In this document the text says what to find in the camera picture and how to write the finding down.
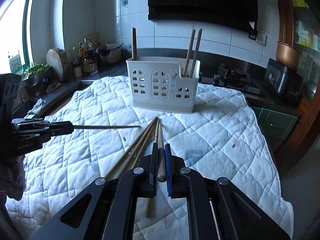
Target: range hood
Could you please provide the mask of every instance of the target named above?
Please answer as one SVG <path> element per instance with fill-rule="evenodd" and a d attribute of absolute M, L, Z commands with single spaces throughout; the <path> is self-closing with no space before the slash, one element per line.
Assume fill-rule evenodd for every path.
<path fill-rule="evenodd" d="M 149 20 L 190 20 L 257 35 L 258 0 L 148 0 Z"/>

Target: silver screw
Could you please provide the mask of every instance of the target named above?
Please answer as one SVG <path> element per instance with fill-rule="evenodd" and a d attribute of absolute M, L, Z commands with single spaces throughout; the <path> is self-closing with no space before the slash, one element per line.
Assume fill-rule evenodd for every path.
<path fill-rule="evenodd" d="M 191 172 L 190 168 L 188 167 L 183 167 L 180 169 L 180 171 L 183 173 L 183 174 L 188 174 Z"/>
<path fill-rule="evenodd" d="M 220 178 L 218 181 L 221 185 L 227 185 L 229 182 L 229 180 L 225 177 Z"/>
<path fill-rule="evenodd" d="M 133 172 L 134 172 L 135 174 L 141 174 L 141 173 L 144 172 L 144 170 L 143 170 L 143 168 L 141 168 L 141 167 L 137 167 L 137 168 L 135 168 L 135 169 L 133 170 Z"/>
<path fill-rule="evenodd" d="M 106 182 L 106 180 L 104 178 L 97 178 L 95 183 L 96 185 L 100 186 L 103 185 Z"/>

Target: window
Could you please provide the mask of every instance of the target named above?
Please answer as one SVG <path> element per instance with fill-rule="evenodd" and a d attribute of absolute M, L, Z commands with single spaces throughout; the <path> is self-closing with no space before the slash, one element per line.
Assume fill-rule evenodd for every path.
<path fill-rule="evenodd" d="M 22 74 L 22 65 L 29 64 L 26 26 L 29 0 L 13 0 L 0 17 L 0 73 Z"/>

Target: metal bowl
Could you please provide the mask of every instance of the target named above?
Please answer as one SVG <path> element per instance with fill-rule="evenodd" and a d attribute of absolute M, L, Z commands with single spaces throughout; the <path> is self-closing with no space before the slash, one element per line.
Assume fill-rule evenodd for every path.
<path fill-rule="evenodd" d="M 302 54 L 293 47 L 278 41 L 276 60 L 294 71 L 298 70 Z"/>
<path fill-rule="evenodd" d="M 33 87 L 33 86 L 41 83 L 45 78 L 49 78 L 50 70 L 51 70 L 51 67 L 47 68 L 44 71 L 39 72 L 38 74 L 36 74 L 32 77 L 24 79 L 24 81 L 26 82 L 26 85 L 28 87 Z"/>

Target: blue gripper pad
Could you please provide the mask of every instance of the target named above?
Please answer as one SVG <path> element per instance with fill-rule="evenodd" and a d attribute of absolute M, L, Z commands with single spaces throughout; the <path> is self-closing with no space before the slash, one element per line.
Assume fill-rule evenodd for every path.
<path fill-rule="evenodd" d="M 170 149 L 170 144 L 167 143 L 164 146 L 164 157 L 165 157 L 165 165 L 167 168 L 167 191 L 168 191 L 168 197 L 171 197 L 172 193 L 172 187 L 171 187 L 171 169 L 170 169 L 170 158 L 172 158 L 171 155 L 171 149 Z"/>

